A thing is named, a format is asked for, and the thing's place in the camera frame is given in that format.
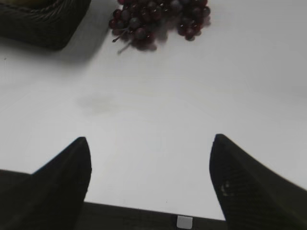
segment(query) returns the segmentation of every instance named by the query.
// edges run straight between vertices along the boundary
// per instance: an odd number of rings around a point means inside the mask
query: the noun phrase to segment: grape
[[[115,29],[117,25],[117,21],[115,19],[112,19],[109,21],[109,27],[110,29]]]
[[[153,11],[155,8],[157,7],[157,4],[154,2],[154,1],[150,1],[147,5],[147,8],[150,10],[150,11]]]
[[[131,15],[130,15],[130,11],[129,10],[123,10],[121,13],[121,18],[122,20],[124,20],[125,22],[129,21]]]
[[[206,18],[210,15],[211,10],[208,6],[205,7],[205,9],[203,10],[203,17]]]
[[[115,29],[112,31],[112,34],[116,36],[120,35],[121,33],[122,33],[121,30],[118,30],[118,29]]]
[[[125,24],[122,20],[118,20],[117,24],[116,24],[116,27],[118,29],[123,29],[125,27]]]
[[[129,26],[132,29],[137,29],[141,26],[141,21],[138,18],[131,18],[129,22]]]
[[[153,11],[151,11],[151,16],[154,20],[159,20],[162,16],[162,9],[161,7],[157,6]]]
[[[150,22],[151,18],[146,8],[141,9],[141,16],[145,22]]]
[[[119,39],[132,40],[132,45],[147,46],[154,41],[154,32],[166,20],[180,15],[178,34],[192,40],[201,30],[211,10],[208,0],[118,0],[122,10],[113,12],[109,28]]]
[[[154,42],[154,34],[153,33],[148,33],[146,35],[146,43],[150,44]]]
[[[120,16],[121,16],[121,10],[114,10],[114,12],[113,12],[113,17],[115,18],[115,19],[120,19]]]
[[[179,13],[182,11],[182,5],[179,0],[172,0],[170,3],[170,7],[174,13]]]
[[[186,27],[184,26],[184,24],[180,24],[178,27],[178,34],[181,36],[185,36],[186,35]]]
[[[193,29],[191,29],[191,28],[188,28],[187,31],[186,31],[186,39],[187,40],[192,40],[194,35],[195,35],[195,31]]]
[[[195,7],[194,9],[192,9],[191,13],[195,18],[201,18],[202,17],[202,12],[201,12],[201,9],[199,7]]]
[[[141,5],[145,5],[147,4],[148,0],[139,0],[139,4]]]
[[[143,28],[139,28],[135,31],[134,37],[137,40],[143,40],[146,37],[146,31]]]
[[[190,0],[180,0],[182,5],[187,5],[190,3]]]
[[[194,30],[194,32],[197,34],[201,30],[201,25],[194,22],[191,26],[191,28]]]
[[[139,11],[139,8],[140,8],[139,4],[137,4],[137,3],[135,2],[135,3],[133,3],[133,4],[130,6],[130,11],[131,11],[132,13],[136,13],[136,12]]]
[[[181,24],[183,24],[185,27],[188,27],[192,24],[192,19],[186,17],[186,16],[183,16],[181,18],[181,21],[180,21]]]

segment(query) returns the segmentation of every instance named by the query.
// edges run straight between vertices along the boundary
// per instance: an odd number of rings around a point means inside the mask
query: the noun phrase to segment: white surface
[[[212,0],[194,42],[121,55],[115,2],[93,0],[59,53],[0,40],[0,168],[32,173],[86,136],[87,201],[223,219],[208,165],[224,133],[307,188],[306,1]]]

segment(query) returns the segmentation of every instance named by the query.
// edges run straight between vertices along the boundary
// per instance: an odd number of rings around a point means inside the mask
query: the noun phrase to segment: grape stem
[[[121,29],[123,32],[115,39],[113,39],[112,42],[117,42],[125,33],[129,32],[129,28]]]

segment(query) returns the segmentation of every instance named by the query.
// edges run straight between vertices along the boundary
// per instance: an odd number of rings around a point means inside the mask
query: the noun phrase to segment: small white tab
[[[177,228],[179,229],[192,229],[193,227],[193,217],[177,217]]]

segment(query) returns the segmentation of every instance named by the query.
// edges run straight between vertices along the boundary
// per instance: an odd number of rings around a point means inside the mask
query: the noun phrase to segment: dark basket
[[[0,3],[0,35],[53,50],[64,48],[91,0],[56,0],[41,9]]]

